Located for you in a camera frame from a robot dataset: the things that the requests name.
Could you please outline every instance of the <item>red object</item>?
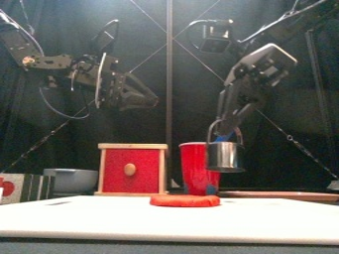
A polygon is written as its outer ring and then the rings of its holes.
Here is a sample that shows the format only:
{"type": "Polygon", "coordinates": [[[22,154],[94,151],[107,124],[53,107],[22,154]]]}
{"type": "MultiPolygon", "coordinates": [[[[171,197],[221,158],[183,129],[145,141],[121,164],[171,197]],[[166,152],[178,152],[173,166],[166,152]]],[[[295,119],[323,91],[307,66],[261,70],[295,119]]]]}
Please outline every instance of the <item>red object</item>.
{"type": "Polygon", "coordinates": [[[15,186],[15,184],[12,182],[6,181],[3,183],[3,187],[4,187],[4,192],[3,192],[4,196],[8,196],[8,195],[11,195],[15,192],[16,186],[15,186]]]}
{"type": "Polygon", "coordinates": [[[154,194],[166,192],[162,144],[99,144],[102,149],[99,188],[95,194],[154,194]]]}
{"type": "Polygon", "coordinates": [[[221,173],[207,170],[206,143],[193,142],[181,145],[182,171],[187,194],[217,194],[221,173]]]}
{"type": "Polygon", "coordinates": [[[158,206],[210,207],[221,205],[221,198],[215,195],[159,194],[151,197],[150,203],[158,206]]]}

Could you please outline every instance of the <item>red box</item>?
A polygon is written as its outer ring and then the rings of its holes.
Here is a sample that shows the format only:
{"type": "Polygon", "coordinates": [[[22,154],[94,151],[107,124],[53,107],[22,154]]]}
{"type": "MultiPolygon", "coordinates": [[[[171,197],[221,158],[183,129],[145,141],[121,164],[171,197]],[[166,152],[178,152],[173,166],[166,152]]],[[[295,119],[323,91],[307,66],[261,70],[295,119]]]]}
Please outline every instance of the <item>red box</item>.
{"type": "Polygon", "coordinates": [[[151,195],[166,193],[165,144],[99,144],[101,195],[151,195]]]}

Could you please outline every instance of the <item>black background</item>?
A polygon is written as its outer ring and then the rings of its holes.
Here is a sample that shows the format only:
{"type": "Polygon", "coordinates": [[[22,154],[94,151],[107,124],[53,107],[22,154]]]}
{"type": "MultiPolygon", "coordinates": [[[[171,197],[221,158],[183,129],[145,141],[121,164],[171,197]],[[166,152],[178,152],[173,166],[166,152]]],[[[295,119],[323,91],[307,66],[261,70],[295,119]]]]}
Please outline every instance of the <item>black background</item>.
{"type": "MultiPolygon", "coordinates": [[[[173,10],[169,10],[166,0],[31,0],[24,4],[46,56],[70,54],[77,58],[89,54],[90,39],[110,20],[118,19],[119,36],[110,54],[119,58],[119,70],[133,71],[159,96],[161,103],[153,109],[129,111],[91,106],[90,118],[71,121],[8,173],[42,174],[44,168],[98,170],[98,143],[167,143],[170,96],[173,132],[169,177],[182,185],[178,146],[185,142],[206,141],[209,126],[217,117],[223,80],[237,63],[235,56],[229,52],[217,55],[197,51],[187,41],[187,26],[197,19],[233,19],[235,38],[242,40],[279,18],[294,1],[174,0],[173,10]],[[170,11],[173,24],[167,24],[170,11]],[[175,39],[173,53],[167,52],[166,47],[167,26],[171,26],[175,39]],[[169,54],[174,63],[173,94],[167,92],[169,54]]],[[[19,1],[6,1],[0,8],[27,29],[28,22],[19,1]]],[[[339,21],[333,19],[315,33],[322,89],[314,81],[305,34],[299,33],[282,46],[298,59],[299,65],[271,91],[262,110],[335,174],[339,173],[338,32],[339,21]],[[326,99],[325,104],[319,103],[319,94],[326,99]],[[327,113],[329,118],[323,117],[322,112],[327,113]]],[[[4,170],[67,119],[57,115],[43,102],[39,87],[44,85],[44,74],[22,71],[3,45],[0,54],[0,168],[4,170]]],[[[50,90],[47,97],[57,108],[70,114],[85,107],[78,90],[50,90]]],[[[91,101],[94,93],[87,91],[86,97],[91,101]]],[[[241,128],[246,139],[247,172],[225,174],[222,187],[287,190],[327,187],[331,176],[295,149],[258,113],[241,128]]]]}

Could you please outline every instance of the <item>red plastic cup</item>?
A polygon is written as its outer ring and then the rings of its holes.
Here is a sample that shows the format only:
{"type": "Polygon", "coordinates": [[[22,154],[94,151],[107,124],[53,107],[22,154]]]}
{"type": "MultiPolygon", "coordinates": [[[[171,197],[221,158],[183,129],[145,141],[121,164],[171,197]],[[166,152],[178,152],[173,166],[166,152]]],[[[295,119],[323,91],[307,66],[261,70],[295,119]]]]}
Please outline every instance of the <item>red plastic cup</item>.
{"type": "Polygon", "coordinates": [[[190,142],[179,145],[185,192],[207,195],[219,191],[221,173],[207,170],[207,144],[190,142]]]}

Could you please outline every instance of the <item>wire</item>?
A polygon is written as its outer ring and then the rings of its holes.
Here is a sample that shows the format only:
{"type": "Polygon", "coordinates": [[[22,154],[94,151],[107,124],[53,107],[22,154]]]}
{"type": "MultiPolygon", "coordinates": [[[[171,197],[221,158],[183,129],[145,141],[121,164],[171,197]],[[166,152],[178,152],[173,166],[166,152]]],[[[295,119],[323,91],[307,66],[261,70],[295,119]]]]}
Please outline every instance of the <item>wire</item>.
{"type": "Polygon", "coordinates": [[[46,97],[46,94],[43,92],[43,87],[39,88],[40,90],[40,94],[42,94],[42,97],[43,97],[43,100],[47,104],[47,106],[50,107],[50,109],[57,113],[59,114],[61,116],[63,116],[65,118],[70,119],[70,120],[85,120],[86,118],[89,118],[90,116],[90,109],[89,109],[89,104],[87,104],[87,101],[86,101],[86,95],[85,95],[85,92],[82,90],[82,96],[83,96],[83,100],[85,100],[85,109],[87,111],[87,114],[85,116],[81,116],[81,117],[77,117],[77,116],[71,116],[71,115],[67,115],[65,114],[62,111],[59,111],[53,105],[51,103],[49,102],[49,99],[46,97]]]}

